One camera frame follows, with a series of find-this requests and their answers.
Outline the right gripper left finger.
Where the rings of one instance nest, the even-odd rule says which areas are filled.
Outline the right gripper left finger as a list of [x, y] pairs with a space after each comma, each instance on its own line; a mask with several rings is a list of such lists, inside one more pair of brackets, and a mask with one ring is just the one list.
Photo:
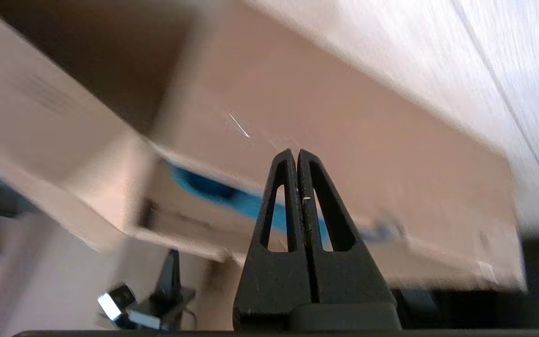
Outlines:
[[[285, 192], [287, 251], [268, 248], [277, 190]], [[297, 167], [291, 150], [274, 157], [233, 303], [234, 329], [286, 329], [289, 314], [310, 301]]]

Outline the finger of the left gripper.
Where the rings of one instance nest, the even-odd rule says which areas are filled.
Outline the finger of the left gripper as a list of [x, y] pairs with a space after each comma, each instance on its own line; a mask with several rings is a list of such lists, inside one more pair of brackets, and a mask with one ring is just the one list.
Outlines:
[[178, 297], [180, 290], [180, 254], [178, 251], [169, 251], [163, 262], [155, 293], [160, 297]]

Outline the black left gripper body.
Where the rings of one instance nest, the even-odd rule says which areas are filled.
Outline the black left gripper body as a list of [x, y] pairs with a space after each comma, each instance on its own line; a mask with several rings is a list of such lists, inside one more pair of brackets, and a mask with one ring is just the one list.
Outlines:
[[178, 328], [182, 312], [194, 298], [193, 289], [182, 289], [173, 299], [153, 294], [132, 307], [132, 323], [139, 328]]

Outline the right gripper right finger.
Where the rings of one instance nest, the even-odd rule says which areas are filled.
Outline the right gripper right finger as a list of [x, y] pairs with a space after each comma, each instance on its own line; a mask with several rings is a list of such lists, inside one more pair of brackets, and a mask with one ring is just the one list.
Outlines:
[[312, 301], [395, 305], [376, 262], [318, 156], [298, 154], [298, 188]]

